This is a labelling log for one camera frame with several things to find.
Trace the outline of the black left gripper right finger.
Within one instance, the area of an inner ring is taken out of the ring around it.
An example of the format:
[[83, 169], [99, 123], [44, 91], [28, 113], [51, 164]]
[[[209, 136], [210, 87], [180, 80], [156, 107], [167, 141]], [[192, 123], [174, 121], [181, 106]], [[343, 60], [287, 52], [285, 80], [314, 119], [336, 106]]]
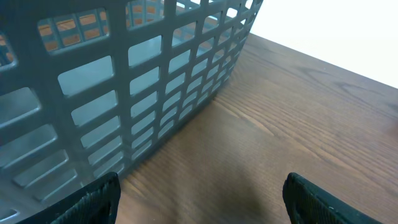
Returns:
[[293, 224], [379, 223], [295, 172], [288, 174], [282, 198]]

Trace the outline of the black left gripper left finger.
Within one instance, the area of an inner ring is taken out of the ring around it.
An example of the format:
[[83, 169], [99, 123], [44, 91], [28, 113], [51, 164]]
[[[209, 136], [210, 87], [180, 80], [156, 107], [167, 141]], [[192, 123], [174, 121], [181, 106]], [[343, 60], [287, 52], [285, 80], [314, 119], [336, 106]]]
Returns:
[[118, 174], [109, 172], [18, 224], [114, 224], [120, 198]]

